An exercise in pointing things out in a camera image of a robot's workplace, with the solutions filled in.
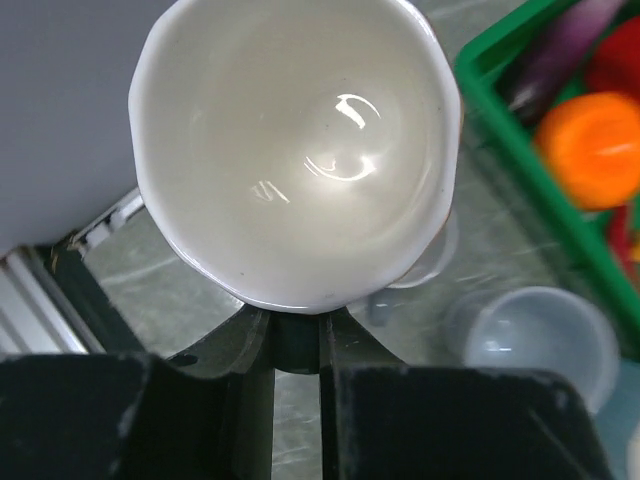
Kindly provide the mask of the dark grey mug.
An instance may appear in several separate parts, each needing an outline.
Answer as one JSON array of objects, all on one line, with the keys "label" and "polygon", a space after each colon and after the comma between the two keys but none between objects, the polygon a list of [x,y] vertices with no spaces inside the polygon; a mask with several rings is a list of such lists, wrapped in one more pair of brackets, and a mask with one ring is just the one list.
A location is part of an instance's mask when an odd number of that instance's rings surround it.
[{"label": "dark grey mug", "polygon": [[173,251],[316,368],[335,310],[413,270],[452,210],[463,105],[409,1],[178,1],[128,94],[137,184]]}]

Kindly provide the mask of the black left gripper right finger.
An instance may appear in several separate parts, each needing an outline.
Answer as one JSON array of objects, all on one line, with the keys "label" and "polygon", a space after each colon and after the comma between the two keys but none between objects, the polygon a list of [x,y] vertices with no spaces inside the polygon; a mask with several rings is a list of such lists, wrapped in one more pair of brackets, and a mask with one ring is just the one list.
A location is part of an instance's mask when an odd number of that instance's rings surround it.
[{"label": "black left gripper right finger", "polygon": [[608,479],[593,421],[562,376],[412,366],[346,310],[319,323],[327,479]]}]

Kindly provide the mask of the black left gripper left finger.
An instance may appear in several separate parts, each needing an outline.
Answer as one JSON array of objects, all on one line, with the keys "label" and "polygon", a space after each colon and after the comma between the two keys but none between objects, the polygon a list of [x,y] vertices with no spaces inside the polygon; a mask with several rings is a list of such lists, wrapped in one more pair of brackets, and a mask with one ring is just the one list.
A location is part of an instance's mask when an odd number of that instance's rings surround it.
[{"label": "black left gripper left finger", "polygon": [[190,353],[4,358],[2,477],[269,478],[268,314],[244,307]]}]

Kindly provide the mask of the grey blue printed mug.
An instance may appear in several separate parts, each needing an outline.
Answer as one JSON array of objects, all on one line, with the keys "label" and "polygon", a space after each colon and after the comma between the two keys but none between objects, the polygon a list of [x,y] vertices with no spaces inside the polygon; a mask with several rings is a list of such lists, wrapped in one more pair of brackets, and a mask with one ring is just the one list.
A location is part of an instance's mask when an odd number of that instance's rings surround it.
[{"label": "grey blue printed mug", "polygon": [[439,276],[454,258],[459,235],[457,214],[451,210],[445,225],[411,269],[385,289],[368,297],[368,322],[375,327],[386,325],[391,318],[395,299],[401,290],[419,287]]}]

